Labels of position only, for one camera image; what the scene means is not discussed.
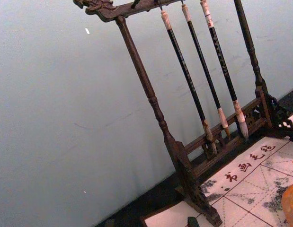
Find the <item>hook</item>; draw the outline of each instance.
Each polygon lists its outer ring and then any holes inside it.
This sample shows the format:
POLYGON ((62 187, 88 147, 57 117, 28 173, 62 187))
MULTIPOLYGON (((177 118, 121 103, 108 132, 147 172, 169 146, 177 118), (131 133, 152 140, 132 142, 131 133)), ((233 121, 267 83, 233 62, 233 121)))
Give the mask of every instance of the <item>hook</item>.
POLYGON ((160 7, 161 11, 163 11, 161 0, 155 0, 155 2, 157 2, 159 4, 159 7, 160 7))
POLYGON ((140 0, 134 0, 134 2, 133 2, 133 4, 132 4, 131 8, 132 8, 132 9, 136 8, 136 5, 138 5, 139 2, 140 2, 140 0))

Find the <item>orange object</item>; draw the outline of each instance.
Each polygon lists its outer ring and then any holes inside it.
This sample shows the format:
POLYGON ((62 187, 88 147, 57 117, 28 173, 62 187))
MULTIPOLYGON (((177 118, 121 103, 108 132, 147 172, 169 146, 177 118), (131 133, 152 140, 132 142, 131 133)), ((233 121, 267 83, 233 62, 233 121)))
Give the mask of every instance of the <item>orange object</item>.
POLYGON ((293 227, 293 184, 283 193, 281 204, 286 220, 293 227))

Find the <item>light blue wall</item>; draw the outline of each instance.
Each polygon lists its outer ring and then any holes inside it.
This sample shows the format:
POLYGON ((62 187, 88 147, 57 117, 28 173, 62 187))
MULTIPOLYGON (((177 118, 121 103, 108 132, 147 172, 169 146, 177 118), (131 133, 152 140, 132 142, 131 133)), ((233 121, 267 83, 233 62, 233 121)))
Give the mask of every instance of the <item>light blue wall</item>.
MULTIPOLYGON (((209 4, 245 105, 255 97, 254 75, 233 2, 209 4)), ((243 4, 262 75, 280 98, 293 89, 293 0, 243 4)), ((201 7, 196 0, 187 5, 230 115, 231 99, 201 7)), ((218 116, 181 4, 164 9, 215 125, 218 116)), ((189 143, 202 126, 160 11, 132 16, 128 27, 171 133, 189 143)), ((85 15, 72 0, 0 1, 0 227, 90 227, 173 171, 114 22, 85 15)))

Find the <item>dark floor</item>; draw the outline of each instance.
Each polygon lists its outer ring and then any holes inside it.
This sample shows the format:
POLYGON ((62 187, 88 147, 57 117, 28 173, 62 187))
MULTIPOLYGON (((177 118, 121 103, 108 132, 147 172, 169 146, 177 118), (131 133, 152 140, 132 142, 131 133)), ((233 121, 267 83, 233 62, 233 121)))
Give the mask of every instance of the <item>dark floor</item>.
MULTIPOLYGON (((280 99, 280 105, 288 109, 290 114, 293 114, 293 91, 280 99)), ((247 142, 242 144, 237 149, 233 150, 222 161, 220 161, 215 169, 206 171, 199 177, 200 182, 204 182, 211 175, 223 168, 232 159, 234 159, 239 153, 245 151, 248 147, 252 146, 261 137, 258 135, 252 135, 247 142)), ((141 216, 146 216, 156 210, 162 209, 170 204, 180 202, 182 198, 174 190, 179 185, 179 180, 175 173, 169 178, 159 183, 157 186, 149 190, 138 199, 134 200, 120 211, 109 217, 108 219, 115 220, 115 227, 142 227, 140 222, 141 216)), ((96 227, 104 227, 103 221, 96 227)))

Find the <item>carved wooden frame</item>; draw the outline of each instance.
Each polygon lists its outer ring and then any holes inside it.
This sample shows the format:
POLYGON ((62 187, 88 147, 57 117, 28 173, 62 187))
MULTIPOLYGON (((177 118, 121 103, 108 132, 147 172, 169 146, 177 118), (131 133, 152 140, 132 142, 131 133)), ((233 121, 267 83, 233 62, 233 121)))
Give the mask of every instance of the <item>carved wooden frame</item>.
MULTIPOLYGON (((159 7, 154 0, 135 0, 135 2, 127 3, 120 6, 113 6, 110 0, 73 0, 80 8, 87 6, 86 13, 89 15, 98 15, 104 22, 115 20, 121 34, 124 38, 128 52, 132 58, 133 64, 143 86, 144 92, 153 108, 156 119, 163 132, 164 142, 170 154, 171 160, 179 176, 181 187, 178 191, 185 196, 185 200, 194 207, 199 213, 203 213, 207 220, 214 226, 219 226, 222 221, 215 208, 209 205, 205 195, 202 193, 200 183, 197 177, 214 166, 219 160, 225 157, 228 153, 234 150, 238 145, 244 142, 242 135, 233 136, 230 139, 222 137, 223 127, 217 124, 212 128, 214 141, 217 141, 218 154, 214 155, 208 149, 209 143, 205 135, 201 135, 186 146, 182 142, 176 141, 170 134, 164 115, 159 107, 158 100, 152 88, 151 82, 144 69, 142 60, 134 45, 125 18, 144 11, 149 11, 159 7), (202 147, 206 154, 206 160, 198 165, 193 165, 188 159, 188 154, 202 147)), ((162 5, 168 5, 180 0, 161 0, 162 5)), ((244 10, 240 0, 234 0, 246 48, 250 56, 250 61, 253 66, 253 71, 256 76, 256 98, 242 108, 246 116, 246 123, 249 130, 249 135, 259 131, 265 131, 265 135, 275 137, 289 136, 293 140, 293 123, 288 119, 288 114, 282 108, 276 99, 271 97, 267 91, 264 79, 261 76, 258 66, 255 48, 250 35, 249 27, 245 18, 244 10)), ((228 125, 239 123, 236 115, 233 114, 227 118, 228 125)))

